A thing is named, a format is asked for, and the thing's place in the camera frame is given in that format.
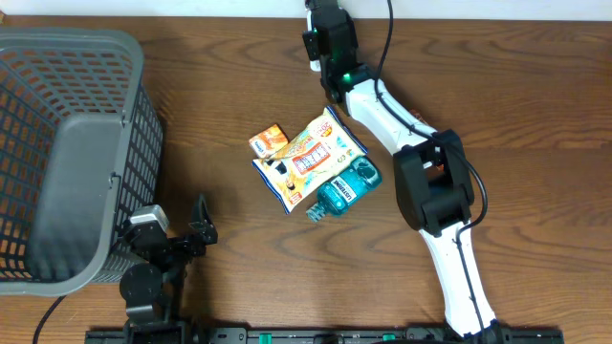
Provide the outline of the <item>yellow snack bag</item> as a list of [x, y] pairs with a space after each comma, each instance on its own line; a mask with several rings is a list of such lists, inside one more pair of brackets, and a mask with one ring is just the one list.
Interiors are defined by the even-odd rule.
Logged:
[[253, 160], [252, 166], [289, 214], [355, 158], [367, 153], [334, 107], [327, 106], [287, 145], [268, 158]]

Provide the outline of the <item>small orange snack packet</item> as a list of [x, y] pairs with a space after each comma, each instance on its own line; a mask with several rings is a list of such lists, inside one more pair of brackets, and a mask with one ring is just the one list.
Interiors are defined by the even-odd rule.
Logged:
[[278, 124], [274, 124], [249, 139], [249, 145], [256, 156], [265, 159], [289, 143]]

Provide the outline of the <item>teal mouthwash bottle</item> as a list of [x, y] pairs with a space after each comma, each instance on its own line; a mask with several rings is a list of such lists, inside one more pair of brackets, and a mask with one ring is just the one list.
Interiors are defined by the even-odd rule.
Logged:
[[371, 160], [355, 158], [346, 169], [317, 190], [317, 202], [306, 211], [307, 217], [317, 223], [327, 215], [342, 216], [382, 181], [380, 170]]

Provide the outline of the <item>red brown chocolate bar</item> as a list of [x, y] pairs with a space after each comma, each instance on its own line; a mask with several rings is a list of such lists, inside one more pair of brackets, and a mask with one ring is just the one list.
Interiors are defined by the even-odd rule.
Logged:
[[416, 120], [419, 121], [419, 123], [423, 124], [424, 126], [428, 126], [428, 123], [424, 120], [424, 118], [421, 116], [420, 113], [418, 113], [415, 110], [409, 110], [408, 113], [413, 116]]

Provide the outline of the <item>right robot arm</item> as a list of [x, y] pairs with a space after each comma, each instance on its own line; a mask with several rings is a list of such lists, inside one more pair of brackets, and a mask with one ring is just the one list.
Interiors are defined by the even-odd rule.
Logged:
[[336, 1], [308, 1], [302, 35], [313, 70], [327, 96], [367, 128], [393, 160], [398, 208], [426, 242], [442, 288], [445, 319], [469, 343], [493, 343], [496, 316], [471, 247], [474, 193], [486, 190], [463, 143], [452, 130], [438, 131], [404, 108], [386, 89], [381, 68], [358, 57], [351, 15]]

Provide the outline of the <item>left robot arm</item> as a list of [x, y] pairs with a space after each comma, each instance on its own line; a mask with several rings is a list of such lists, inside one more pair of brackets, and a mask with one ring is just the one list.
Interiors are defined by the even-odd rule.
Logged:
[[124, 222], [120, 239], [143, 259], [120, 279], [128, 316], [125, 343], [208, 342], [198, 322], [180, 316], [187, 265], [218, 241], [203, 195], [192, 207], [188, 225], [188, 234], [168, 236], [169, 220], [157, 204], [136, 210]]

